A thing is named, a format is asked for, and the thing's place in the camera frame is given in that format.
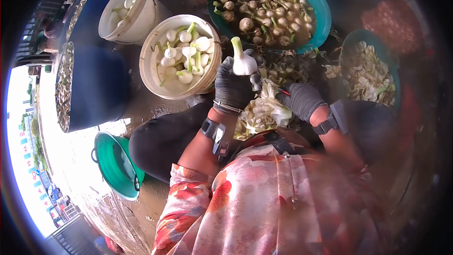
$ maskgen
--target hand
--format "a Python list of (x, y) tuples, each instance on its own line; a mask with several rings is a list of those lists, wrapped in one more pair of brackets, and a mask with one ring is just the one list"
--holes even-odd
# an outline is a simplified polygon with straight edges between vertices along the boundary
[(290, 95), (278, 93), (275, 98), (292, 110), (301, 120), (309, 122), (317, 107), (327, 105), (319, 92), (308, 84), (286, 83), (284, 87)]
[[(252, 56), (253, 50), (247, 49), (244, 53)], [(217, 70), (215, 81), (216, 98), (214, 101), (220, 102), (222, 105), (243, 110), (254, 98), (255, 94), (252, 90), (249, 76), (236, 76), (231, 72), (233, 62), (233, 58), (228, 56)], [(214, 108), (230, 115), (239, 116), (239, 112), (226, 109), (215, 103)]]

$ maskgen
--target black pants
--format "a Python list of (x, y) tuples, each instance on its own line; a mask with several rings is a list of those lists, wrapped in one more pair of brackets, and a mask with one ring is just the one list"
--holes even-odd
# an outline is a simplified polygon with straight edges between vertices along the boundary
[[(172, 163), (178, 162), (211, 107), (212, 103), (201, 103), (141, 124), (129, 141), (133, 163), (150, 176), (169, 183)], [(365, 164), (371, 165), (392, 151), (396, 133), (392, 110), (385, 105), (360, 101), (348, 106), (347, 116), (349, 133)]]
[(170, 183), (172, 163), (178, 162), (211, 107), (212, 103), (201, 103), (141, 124), (129, 140), (133, 163), (150, 176)]

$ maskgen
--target white bucket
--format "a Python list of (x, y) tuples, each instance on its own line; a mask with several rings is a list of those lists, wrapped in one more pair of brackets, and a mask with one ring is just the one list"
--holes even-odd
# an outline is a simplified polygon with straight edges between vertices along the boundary
[(124, 7), (125, 0), (110, 0), (99, 20), (99, 36), (111, 42), (142, 46), (146, 36), (160, 22), (171, 16), (159, 0), (135, 0), (127, 16), (119, 22), (113, 9)]
[[(214, 52), (212, 54), (211, 66), (201, 79), (189, 89), (181, 91), (179, 89), (167, 89), (160, 86), (164, 78), (164, 71), (158, 70), (156, 63), (156, 55), (158, 51), (153, 49), (157, 42), (164, 46), (166, 32), (169, 29), (176, 30), (180, 26), (189, 27), (192, 22), (196, 23), (195, 30), (200, 33), (200, 36), (206, 36), (214, 39)], [(217, 69), (222, 62), (222, 48), (220, 46), (220, 38), (214, 27), (205, 20), (194, 15), (176, 15), (161, 22), (154, 28), (146, 38), (141, 53), (140, 53), (140, 76), (145, 86), (154, 94), (164, 99), (186, 99), (194, 94), (206, 93), (214, 86), (214, 81), (217, 75)]]

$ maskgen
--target green basin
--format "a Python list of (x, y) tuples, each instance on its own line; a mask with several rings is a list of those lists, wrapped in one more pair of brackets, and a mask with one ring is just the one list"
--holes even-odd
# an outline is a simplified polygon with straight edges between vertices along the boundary
[[(239, 34), (234, 34), (229, 29), (223, 18), (214, 13), (214, 6), (212, 2), (214, 0), (207, 0), (207, 10), (209, 17), (211, 18), (214, 25), (220, 30), (220, 32), (229, 38), (236, 37)], [(311, 51), (316, 47), (320, 47), (329, 36), (331, 26), (330, 9), (326, 0), (308, 0), (311, 6), (314, 8), (314, 14), (316, 16), (316, 31), (311, 40), (305, 45), (296, 49), (298, 54), (303, 54), (307, 51)], [(242, 45), (252, 47), (251, 43), (242, 41)]]
[(398, 112), (401, 100), (401, 85), (399, 83), (398, 74), (399, 63), (398, 61), (395, 61), (390, 57), (388, 49), (379, 39), (379, 37), (365, 29), (357, 29), (355, 31), (352, 31), (344, 39), (340, 56), (343, 57), (344, 55), (347, 55), (348, 50), (361, 41), (366, 42), (367, 46), (373, 46), (376, 57), (389, 66), (389, 72), (392, 75), (393, 81), (395, 83), (395, 103), (393, 104), (393, 110), (395, 112)]
[[(100, 131), (95, 137), (91, 157), (99, 165), (102, 177), (110, 188), (126, 200), (134, 201), (138, 198), (145, 173), (130, 160), (129, 139)], [(134, 175), (133, 180), (127, 174), (126, 166), (133, 169), (129, 171)]]

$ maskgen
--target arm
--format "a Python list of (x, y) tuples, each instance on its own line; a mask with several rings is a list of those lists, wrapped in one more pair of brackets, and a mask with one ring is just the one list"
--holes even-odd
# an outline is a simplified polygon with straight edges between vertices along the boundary
[[(310, 116), (310, 124), (313, 127), (318, 126), (321, 122), (327, 120), (330, 108), (326, 105), (317, 107)], [(358, 172), (363, 168), (363, 161), (357, 155), (349, 136), (345, 136), (340, 130), (329, 130), (324, 135), (319, 136), (328, 154), (334, 155), (341, 161), (342, 167), (346, 167), (350, 172)]]
[[(278, 93), (275, 97), (290, 108), (297, 117), (313, 127), (327, 119), (330, 108), (316, 89), (308, 84), (285, 84), (290, 95)], [(363, 168), (363, 161), (357, 155), (352, 140), (340, 130), (330, 129), (320, 135), (326, 152), (337, 160), (338, 164), (350, 172)]]
[[(232, 138), (237, 122), (237, 116), (226, 114), (212, 108), (207, 117), (215, 123), (225, 125), (225, 138)], [(190, 168), (210, 176), (216, 176), (220, 171), (218, 156), (212, 154), (214, 140), (206, 137), (200, 131), (190, 142), (178, 161), (178, 165)]]
[[(254, 93), (248, 76), (230, 72), (233, 58), (227, 57), (217, 71), (216, 101), (244, 109)], [(225, 138), (232, 138), (239, 113), (215, 104), (207, 117), (225, 126)], [(186, 232), (196, 232), (210, 203), (214, 176), (220, 171), (218, 156), (212, 154), (214, 141), (199, 130), (185, 148), (178, 164), (173, 164), (167, 204), (157, 224), (153, 254), (171, 253)]]
[[(247, 55), (252, 55), (252, 52), (251, 49), (244, 51)], [(215, 100), (221, 105), (243, 110), (255, 94), (249, 76), (236, 76), (231, 72), (233, 62), (233, 58), (229, 56), (219, 65), (215, 81)], [(214, 104), (207, 117), (218, 124), (222, 123), (226, 127), (224, 138), (232, 139), (239, 113), (221, 105)], [(198, 131), (184, 150), (178, 164), (210, 176), (216, 176), (220, 168), (218, 156), (212, 154), (213, 145), (214, 141), (211, 138)]]

